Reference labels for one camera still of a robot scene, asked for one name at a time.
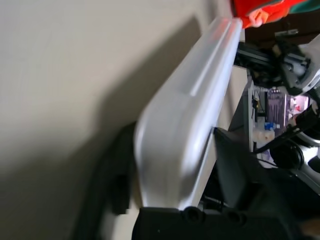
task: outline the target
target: black plastic part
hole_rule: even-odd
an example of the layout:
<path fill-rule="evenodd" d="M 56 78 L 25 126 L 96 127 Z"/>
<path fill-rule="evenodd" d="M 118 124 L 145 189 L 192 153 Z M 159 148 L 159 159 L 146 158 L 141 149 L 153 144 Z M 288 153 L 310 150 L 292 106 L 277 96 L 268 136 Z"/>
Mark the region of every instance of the black plastic part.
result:
<path fill-rule="evenodd" d="M 270 149 L 274 163 L 282 169 L 299 169 L 304 163 L 304 155 L 298 144 L 286 141 Z"/>
<path fill-rule="evenodd" d="M 312 109 L 312 105 L 300 113 L 295 121 L 297 124 L 301 124 L 302 122 L 310 121 L 310 119 L 316 119 L 317 123 L 313 127 L 303 131 L 303 133 L 312 139 L 320 140 L 320 118 L 317 117 L 317 114 Z"/>
<path fill-rule="evenodd" d="M 133 240 L 302 240 L 291 212 L 265 170 L 237 138 L 214 130 L 218 177 L 226 202 L 222 214 L 195 207 L 140 209 Z"/>
<path fill-rule="evenodd" d="M 309 162 L 308 165 L 310 168 L 312 168 L 313 171 L 317 172 L 320 174 L 320 159 L 315 156 L 312 158 Z"/>
<path fill-rule="evenodd" d="M 111 207 L 114 215 L 120 215 L 129 208 L 135 168 L 135 125 L 124 127 L 98 161 L 70 239 L 99 239 L 104 210 Z"/>
<path fill-rule="evenodd" d="M 281 221 L 269 214 L 232 210 L 223 214 L 199 211 L 194 221 L 187 217 L 188 208 L 140 209 L 132 232 L 132 240 L 293 240 Z"/>
<path fill-rule="evenodd" d="M 248 69 L 256 86 L 269 89 L 283 85 L 279 62 L 270 49 L 239 42 L 233 64 Z"/>

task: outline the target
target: wire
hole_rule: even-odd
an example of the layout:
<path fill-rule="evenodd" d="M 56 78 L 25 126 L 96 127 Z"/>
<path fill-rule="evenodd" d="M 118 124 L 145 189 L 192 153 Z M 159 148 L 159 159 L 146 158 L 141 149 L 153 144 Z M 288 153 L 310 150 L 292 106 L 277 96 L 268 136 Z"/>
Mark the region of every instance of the wire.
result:
<path fill-rule="evenodd" d="M 262 112 L 265 113 L 265 110 L 264 110 L 264 108 L 262 107 L 262 104 L 261 104 L 260 92 L 258 92 L 258 96 L 259 96 L 259 105 L 260 105 L 260 108 L 261 108 Z"/>

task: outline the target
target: machine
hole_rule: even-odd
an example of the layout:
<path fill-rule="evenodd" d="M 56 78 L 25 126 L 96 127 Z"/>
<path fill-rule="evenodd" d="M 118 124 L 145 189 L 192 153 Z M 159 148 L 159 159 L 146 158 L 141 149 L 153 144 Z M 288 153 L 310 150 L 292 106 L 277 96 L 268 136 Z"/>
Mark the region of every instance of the machine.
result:
<path fill-rule="evenodd" d="M 214 20 L 138 122 L 121 131 L 93 174 L 72 239 L 95 239 L 107 206 L 125 213 L 134 161 L 143 208 L 132 239 L 306 239 L 255 156 L 270 149 L 279 168 L 302 171 L 319 194 L 320 37 L 303 49 L 281 39 L 258 49 L 239 43 L 241 28 L 239 19 Z M 216 127 L 233 65 L 257 86 L 314 100 L 254 153 Z M 214 165 L 228 204 L 222 214 L 196 208 Z"/>

